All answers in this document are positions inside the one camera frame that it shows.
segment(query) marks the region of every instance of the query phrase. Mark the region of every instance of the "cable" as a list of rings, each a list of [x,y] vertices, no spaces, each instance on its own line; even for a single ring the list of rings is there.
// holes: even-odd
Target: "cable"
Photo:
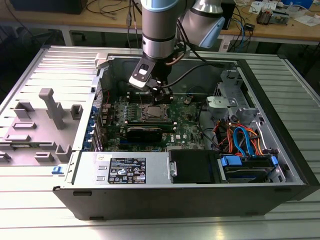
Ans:
[[[201,105],[200,110],[199,110],[199,114],[198,114],[198,127],[199,127],[200,132],[202,133],[202,135],[203,135],[206,139],[208,139],[208,140],[213,144],[214,147],[218,148],[217,144],[216,144],[210,137],[208,137],[208,135],[206,135],[206,134],[204,133],[204,131],[202,130],[201,125],[200,125],[200,115],[201,115],[202,108],[204,107],[205,104],[206,104],[206,102],[204,102],[204,103]]]
[[[194,71],[195,69],[197,68],[200,68],[200,67],[203,67],[203,66],[213,66],[213,67],[216,67],[216,64],[214,63],[210,63],[210,62],[207,62],[207,63],[201,63],[197,66],[194,66],[192,68],[190,68],[188,71],[186,71],[184,74],[182,74],[182,76],[180,76],[177,80],[167,84],[167,85],[163,85],[161,88],[164,89],[164,88],[169,88],[175,84],[177,84],[178,82],[180,82],[185,76],[187,76],[188,74],[190,74],[192,71]]]
[[[240,24],[240,26],[241,26],[241,32],[240,32],[240,34],[242,33],[242,39],[241,39],[241,43],[240,43],[240,48],[238,48],[238,50],[236,51],[236,52],[239,52],[240,49],[242,49],[242,48],[243,48],[243,45],[244,45],[245,29],[244,29],[243,24],[242,24],[239,20],[233,19],[233,18],[231,18],[231,20],[237,22],[237,23]],[[239,39],[239,37],[240,37],[240,34],[238,35],[237,39],[235,40],[235,42],[234,42],[234,44],[232,45],[232,47],[230,48],[230,50],[231,50],[232,48],[234,48],[234,50],[236,50],[235,45],[236,45],[236,42],[238,41],[238,39]]]
[[[186,44],[190,47],[190,50],[193,52],[193,54],[194,54],[198,59],[200,59],[202,62],[208,63],[208,61],[205,60],[202,56],[200,56],[200,55],[194,50],[193,46],[191,46],[191,43],[190,43],[189,38],[188,38],[188,36],[187,36],[187,33],[186,33],[186,31],[185,31],[185,29],[184,29],[184,27],[183,27],[183,25],[182,25],[182,23],[181,23],[181,21],[180,21],[179,19],[177,20],[177,24],[179,25],[179,27],[180,27],[180,29],[181,29],[181,32],[182,32],[182,34],[183,34],[183,36],[184,36],[184,38],[185,38]]]
[[[14,13],[10,10],[7,0],[4,0],[4,4],[6,6],[6,9],[10,12],[12,17],[37,41],[37,43],[41,46],[42,44],[39,42],[39,40],[29,31],[29,29],[14,15]]]
[[[186,52],[187,52],[187,44],[186,44],[186,39],[185,39],[185,36],[183,35],[182,33],[182,30],[181,30],[181,27],[180,25],[178,24],[177,22],[177,28],[180,32],[180,35],[181,35],[181,39],[183,41],[183,53],[178,56],[176,59],[174,59],[172,62],[166,62],[165,65],[166,66],[172,66],[172,65],[175,65],[177,62],[179,62],[185,55],[186,55]]]
[[[136,19],[136,11],[135,8],[132,8],[133,10],[133,22],[134,22],[134,30],[135,30],[135,39],[136,39],[136,48],[139,48],[139,41],[138,41],[138,30],[137,30],[137,19]]]
[[[129,7],[129,6],[125,6],[125,7],[121,7],[121,8],[119,8],[119,9],[112,10],[112,11],[104,11],[104,10],[103,10],[103,9],[106,8],[106,7],[116,6],[116,5],[121,4],[121,3],[123,2],[123,0],[122,0],[122,1],[118,2],[117,4],[110,4],[110,5],[105,5],[105,6],[103,6],[103,7],[100,9],[100,11],[93,11],[93,10],[89,9],[89,6],[90,6],[91,4],[93,4],[93,3],[95,3],[96,1],[98,1],[98,0],[93,0],[93,1],[89,2],[89,3],[85,6],[85,8],[86,8],[89,12],[94,13],[94,14],[101,14],[101,15],[103,15],[103,14],[112,14],[112,15],[114,15],[115,12],[118,12],[118,11],[120,11],[120,10],[122,10],[122,9],[126,9],[126,8]]]
[[[188,91],[186,91],[185,94],[188,96],[188,94],[190,93],[191,89],[194,89],[194,88],[199,88],[199,89],[201,89],[205,94],[208,94],[207,91],[206,91],[202,86],[192,86],[192,87],[189,88]]]
[[[142,11],[138,7],[138,4],[135,2],[135,0],[132,0],[133,6],[136,8],[136,10],[142,15]]]
[[[128,40],[129,48],[131,49],[131,44],[130,44],[130,40],[129,40],[130,26],[132,24],[131,0],[129,0],[129,6],[128,7],[129,7],[129,10],[128,10],[128,14],[126,16],[126,25],[128,27],[127,34],[126,34],[126,39]]]

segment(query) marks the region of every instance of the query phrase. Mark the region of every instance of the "blue connector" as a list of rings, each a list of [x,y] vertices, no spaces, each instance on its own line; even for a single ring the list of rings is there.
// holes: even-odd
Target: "blue connector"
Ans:
[[[99,110],[95,106],[92,106],[91,112],[94,113],[94,114],[97,114],[99,112]]]
[[[93,119],[89,119],[88,125],[93,126],[95,124],[95,121]]]
[[[277,160],[277,158],[275,156],[271,157],[271,161],[272,161],[273,165],[275,165],[275,166],[278,165],[278,160]]]
[[[90,132],[92,132],[93,129],[94,129],[94,128],[93,128],[92,126],[87,126],[87,127],[86,127],[86,132],[87,132],[87,133],[90,133]]]
[[[222,163],[222,166],[227,166],[227,165],[242,165],[242,162],[241,162],[241,158],[239,156],[231,156],[231,155],[226,155],[226,156],[223,156],[221,158],[221,163]]]
[[[53,175],[61,175],[63,173],[63,168],[61,166],[55,166],[53,167],[53,170],[51,172]]]

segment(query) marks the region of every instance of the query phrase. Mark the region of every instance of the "ribbed metal plate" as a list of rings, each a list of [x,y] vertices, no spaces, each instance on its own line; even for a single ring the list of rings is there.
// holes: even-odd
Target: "ribbed metal plate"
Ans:
[[[30,66],[17,94],[0,115],[0,137],[15,116],[18,99],[45,107],[37,95],[53,87],[62,106],[83,103],[96,70],[98,52],[139,54],[139,50],[57,46]],[[253,70],[297,146],[320,180],[320,108],[317,95],[288,62],[275,55],[207,53],[203,57],[245,59]],[[286,202],[265,216],[193,219],[80,221],[52,194],[51,167],[0,167],[1,239],[198,239],[302,240],[320,239],[320,191],[302,201]]]

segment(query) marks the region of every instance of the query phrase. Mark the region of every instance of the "metal case frame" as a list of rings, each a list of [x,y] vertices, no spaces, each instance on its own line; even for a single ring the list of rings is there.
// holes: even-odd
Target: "metal case frame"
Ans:
[[[227,59],[211,59],[228,62]],[[66,184],[55,186],[54,194],[78,219],[110,220],[264,215],[283,202],[301,200],[319,189],[318,180],[247,62],[242,59],[232,59],[231,62],[236,64],[253,93],[255,103],[263,110],[261,114],[268,120],[303,183],[253,183],[241,187],[236,184],[226,184],[224,187],[149,185],[139,188],[73,185],[81,156],[81,152],[76,151],[68,166]]]

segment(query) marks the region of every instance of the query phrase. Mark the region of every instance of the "warning label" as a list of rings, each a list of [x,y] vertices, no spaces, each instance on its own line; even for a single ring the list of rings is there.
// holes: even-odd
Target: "warning label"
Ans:
[[[145,158],[111,158],[109,184],[145,184]]]

